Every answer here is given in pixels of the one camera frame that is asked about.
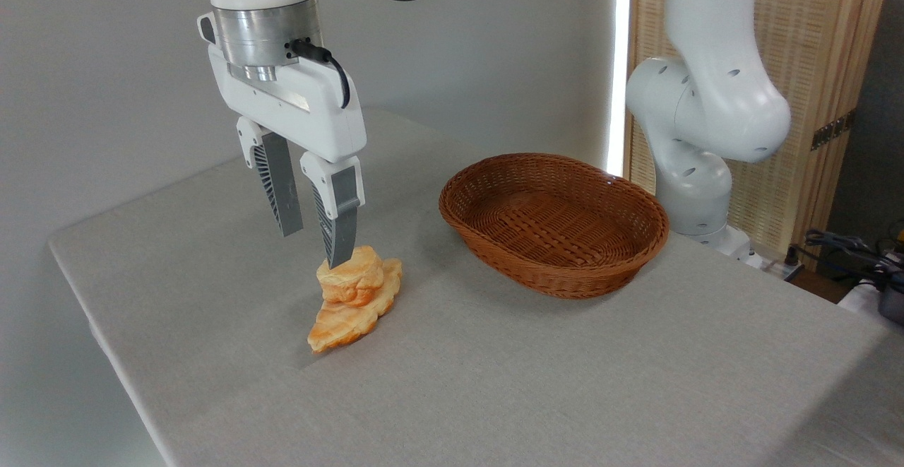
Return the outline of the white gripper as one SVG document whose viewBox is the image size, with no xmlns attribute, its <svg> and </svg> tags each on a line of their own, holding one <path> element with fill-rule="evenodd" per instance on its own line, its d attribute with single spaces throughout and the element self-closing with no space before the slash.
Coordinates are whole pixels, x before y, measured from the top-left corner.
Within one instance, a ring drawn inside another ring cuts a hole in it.
<svg viewBox="0 0 904 467">
<path fill-rule="evenodd" d="M 343 106 L 343 83 L 332 66 L 301 59 L 275 68 L 275 81 L 255 81 L 232 74 L 215 45 L 208 45 L 208 58 L 226 105 L 244 116 L 237 133 L 246 166 L 257 171 L 281 235 L 303 228 L 290 141 L 307 150 L 300 164 L 314 190 L 327 265 L 349 261 L 358 208 L 365 204 L 361 165 L 353 155 L 367 141 L 353 81 Z"/>
</svg>

